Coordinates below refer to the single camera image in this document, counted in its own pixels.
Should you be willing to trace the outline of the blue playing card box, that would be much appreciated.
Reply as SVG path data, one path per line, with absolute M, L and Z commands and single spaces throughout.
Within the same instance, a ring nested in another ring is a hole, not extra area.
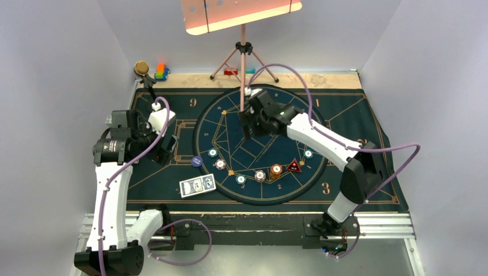
M 207 174 L 180 181 L 179 186 L 181 198 L 187 198 L 216 190 L 216 181 L 213 174 Z

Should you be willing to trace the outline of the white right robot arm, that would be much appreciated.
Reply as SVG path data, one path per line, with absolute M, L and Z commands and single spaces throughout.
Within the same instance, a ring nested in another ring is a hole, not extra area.
M 279 105 L 261 88 L 245 88 L 242 98 L 248 106 L 239 112 L 245 138 L 251 135 L 282 135 L 300 142 L 331 161 L 342 173 L 340 190 L 333 203 L 312 229 L 324 238 L 342 233 L 346 220 L 365 203 L 380 186 L 384 174 L 380 168 L 378 147 L 371 142 L 361 144 L 331 131 L 311 117 L 311 112 L 289 103 Z

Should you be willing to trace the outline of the purple small blind button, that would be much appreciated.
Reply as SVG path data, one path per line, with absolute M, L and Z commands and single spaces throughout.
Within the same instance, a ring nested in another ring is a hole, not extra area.
M 198 156 L 198 155 L 193 156 L 190 163 L 193 167 L 200 167 L 203 163 L 203 159 L 201 156 Z

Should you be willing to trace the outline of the green poker chip stack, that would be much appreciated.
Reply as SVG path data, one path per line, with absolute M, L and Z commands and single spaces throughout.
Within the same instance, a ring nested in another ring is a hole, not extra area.
M 239 185 L 244 185 L 246 182 L 246 177 L 244 175 L 237 175 L 235 181 Z

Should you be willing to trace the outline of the red triangular dealer button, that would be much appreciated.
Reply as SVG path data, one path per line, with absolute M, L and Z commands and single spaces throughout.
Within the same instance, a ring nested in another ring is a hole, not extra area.
M 293 173 L 301 173 L 302 172 L 302 169 L 300 168 L 300 164 L 296 158 L 294 158 L 293 161 L 287 166 L 286 170 L 293 172 Z

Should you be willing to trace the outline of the red teal toy blocks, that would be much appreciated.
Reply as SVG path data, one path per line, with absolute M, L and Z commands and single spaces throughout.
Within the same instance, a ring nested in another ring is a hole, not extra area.
M 246 74 L 254 74 L 256 72 L 255 68 L 251 68 L 249 70 L 246 70 Z M 224 75 L 238 75 L 239 74 L 239 69 L 235 67 L 230 67 L 230 68 L 225 68 L 223 70 Z

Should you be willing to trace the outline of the colourful toy brick train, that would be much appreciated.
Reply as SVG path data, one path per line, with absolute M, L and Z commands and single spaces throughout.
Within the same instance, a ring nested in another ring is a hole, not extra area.
M 156 67 L 156 72 L 154 74 L 154 79 L 156 81 L 166 81 L 170 70 L 165 63 L 159 63 Z

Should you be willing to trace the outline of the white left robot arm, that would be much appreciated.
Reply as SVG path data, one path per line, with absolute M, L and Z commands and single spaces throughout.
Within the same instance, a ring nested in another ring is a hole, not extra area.
M 164 205 L 145 207 L 126 227 L 128 185 L 134 164 L 151 160 L 163 166 L 173 158 L 178 139 L 164 135 L 176 114 L 153 106 L 148 118 L 137 110 L 115 110 L 93 146 L 97 180 L 93 225 L 86 249 L 74 255 L 74 266 L 87 275 L 139 275 L 152 234 L 165 235 L 171 219 Z

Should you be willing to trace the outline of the round brass bell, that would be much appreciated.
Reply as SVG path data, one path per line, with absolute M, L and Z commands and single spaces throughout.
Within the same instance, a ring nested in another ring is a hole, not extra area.
M 157 81 L 150 76 L 149 69 L 148 63 L 143 60 L 136 62 L 134 65 L 134 73 L 140 77 L 139 83 L 142 84 L 145 89 L 147 89 L 152 100 L 155 101 L 157 96 L 154 93 L 153 86 L 157 83 Z

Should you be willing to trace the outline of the round dark poker mat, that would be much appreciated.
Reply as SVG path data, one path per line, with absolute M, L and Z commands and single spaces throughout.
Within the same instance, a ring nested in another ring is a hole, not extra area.
M 310 147 L 282 135 L 252 135 L 244 139 L 238 117 L 238 89 L 203 90 L 190 103 L 199 115 L 193 131 L 193 152 L 203 159 L 200 171 L 213 174 L 217 191 L 232 200 L 249 205 L 277 205 L 294 200 L 319 181 L 330 163 Z M 217 149 L 218 156 L 208 156 L 211 148 Z M 306 159 L 304 150 L 311 150 L 314 156 Z M 294 158 L 301 173 L 286 170 Z M 224 170 L 216 169 L 218 159 L 225 160 Z M 269 175 L 273 164 L 283 169 L 276 180 Z M 254 178 L 257 170 L 266 174 L 263 183 Z M 246 177 L 244 185 L 236 183 L 237 175 Z

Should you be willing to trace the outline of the orange poker chip stack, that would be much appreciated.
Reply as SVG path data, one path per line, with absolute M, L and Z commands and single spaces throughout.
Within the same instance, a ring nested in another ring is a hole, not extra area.
M 273 164 L 269 169 L 270 179 L 279 179 L 283 172 L 282 167 L 279 164 Z

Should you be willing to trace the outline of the pink music stand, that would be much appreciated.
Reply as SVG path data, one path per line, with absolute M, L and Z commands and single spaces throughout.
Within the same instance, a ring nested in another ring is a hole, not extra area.
M 246 57 L 253 55 L 262 66 L 263 60 L 253 52 L 253 46 L 246 40 L 246 24 L 296 12 L 302 8 L 302 2 L 297 0 L 182 0 L 180 2 L 184 17 L 185 30 L 193 36 L 203 35 L 235 26 L 241 29 L 241 38 L 235 49 L 224 59 L 219 67 L 211 74 L 216 74 L 227 65 L 228 60 L 236 52 L 241 56 L 241 75 L 238 80 L 240 87 L 239 110 L 244 110 L 244 97 L 246 85 Z

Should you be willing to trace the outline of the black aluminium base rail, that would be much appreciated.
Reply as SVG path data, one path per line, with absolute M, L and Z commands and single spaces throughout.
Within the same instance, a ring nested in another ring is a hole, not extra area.
M 301 246 L 343 250 L 355 238 L 412 239 L 414 227 L 407 213 L 356 213 L 338 228 L 327 226 L 318 212 L 240 212 L 240 211 L 129 211 L 120 220 L 125 228 L 116 229 L 118 219 L 104 223 L 108 247 L 116 246 L 123 235 L 127 242 L 166 242 L 176 250 L 192 250 L 196 245 Z

